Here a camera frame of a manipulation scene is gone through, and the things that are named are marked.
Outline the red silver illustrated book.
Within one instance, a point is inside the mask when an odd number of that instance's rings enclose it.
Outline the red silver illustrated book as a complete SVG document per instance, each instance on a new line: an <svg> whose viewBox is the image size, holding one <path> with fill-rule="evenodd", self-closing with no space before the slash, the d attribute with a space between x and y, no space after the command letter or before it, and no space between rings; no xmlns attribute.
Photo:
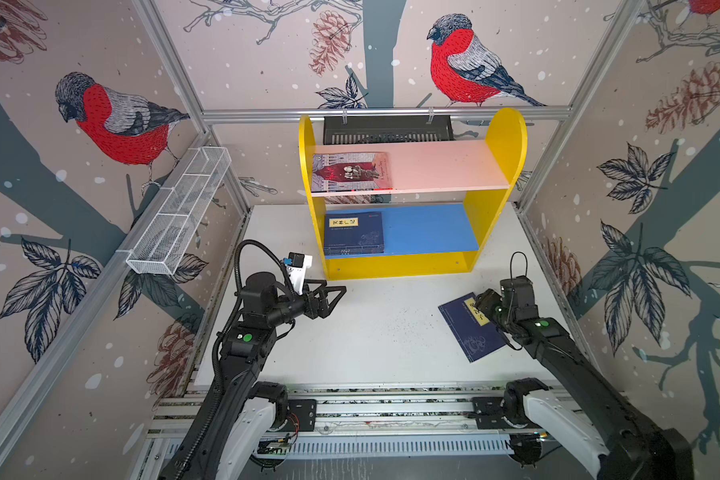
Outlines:
<svg viewBox="0 0 720 480"><path fill-rule="evenodd" d="M312 158L313 193L391 190L389 156L385 152L315 154Z"/></svg>

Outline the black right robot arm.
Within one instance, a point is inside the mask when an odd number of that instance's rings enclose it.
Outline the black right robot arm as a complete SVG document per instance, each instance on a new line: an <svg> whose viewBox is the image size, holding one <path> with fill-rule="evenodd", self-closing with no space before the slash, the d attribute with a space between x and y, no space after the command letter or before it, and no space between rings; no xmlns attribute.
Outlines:
<svg viewBox="0 0 720 480"><path fill-rule="evenodd" d="M508 383L503 413L512 425L535 424L551 434L595 479L691 479L690 443L636 409L581 353L560 323L538 313L533 283L504 279L477 296L475 307L562 385L581 409L564 407L536 378Z"/></svg>

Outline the black slotted vent box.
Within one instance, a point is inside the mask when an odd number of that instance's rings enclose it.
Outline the black slotted vent box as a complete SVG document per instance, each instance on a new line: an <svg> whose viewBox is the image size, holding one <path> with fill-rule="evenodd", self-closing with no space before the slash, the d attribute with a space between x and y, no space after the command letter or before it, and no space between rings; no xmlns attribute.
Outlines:
<svg viewBox="0 0 720 480"><path fill-rule="evenodd" d="M449 116L327 117L324 145L453 141Z"/></svg>

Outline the yellow blue pink bookshelf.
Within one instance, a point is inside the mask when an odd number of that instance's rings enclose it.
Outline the yellow blue pink bookshelf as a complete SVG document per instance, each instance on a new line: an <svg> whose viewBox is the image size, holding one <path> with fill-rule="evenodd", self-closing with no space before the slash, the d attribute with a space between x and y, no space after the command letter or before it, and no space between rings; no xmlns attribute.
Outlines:
<svg viewBox="0 0 720 480"><path fill-rule="evenodd" d="M482 140L321 145L309 118L299 125L304 195L329 280L471 272L523 171L528 129L521 113L500 110ZM322 153L385 152L391 190L313 193L312 158ZM326 256L329 213L379 211L381 254Z"/></svg>

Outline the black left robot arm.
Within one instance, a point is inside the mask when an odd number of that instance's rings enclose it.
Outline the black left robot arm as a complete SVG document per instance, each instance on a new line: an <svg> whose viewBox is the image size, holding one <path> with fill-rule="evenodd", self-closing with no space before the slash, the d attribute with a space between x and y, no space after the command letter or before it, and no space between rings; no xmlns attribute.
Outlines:
<svg viewBox="0 0 720 480"><path fill-rule="evenodd" d="M346 294L324 280L298 293L270 272L248 277L236 292L228 324L213 344L214 378L194 421L160 479L236 479L264 433L286 423L286 387L259 375L278 339L277 328L300 316L331 315Z"/></svg>

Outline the navy book yellow label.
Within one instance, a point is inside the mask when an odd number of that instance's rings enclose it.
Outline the navy book yellow label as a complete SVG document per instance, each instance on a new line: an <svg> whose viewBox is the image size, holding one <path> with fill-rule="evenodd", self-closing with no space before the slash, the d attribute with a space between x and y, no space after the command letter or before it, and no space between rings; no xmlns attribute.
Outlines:
<svg viewBox="0 0 720 480"><path fill-rule="evenodd" d="M383 253L382 214L379 211L327 214L323 250L326 256Z"/></svg>

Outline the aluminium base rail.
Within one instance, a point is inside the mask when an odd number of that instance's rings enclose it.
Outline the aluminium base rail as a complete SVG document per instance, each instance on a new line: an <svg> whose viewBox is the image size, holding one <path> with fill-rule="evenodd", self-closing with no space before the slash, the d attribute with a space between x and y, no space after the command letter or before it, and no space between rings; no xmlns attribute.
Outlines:
<svg viewBox="0 0 720 480"><path fill-rule="evenodd" d="M511 421L498 381L451 384L291 384L284 425L262 434L259 462L422 457L543 457L567 441L594 457L606 440L558 383L527 396L527 418Z"/></svg>

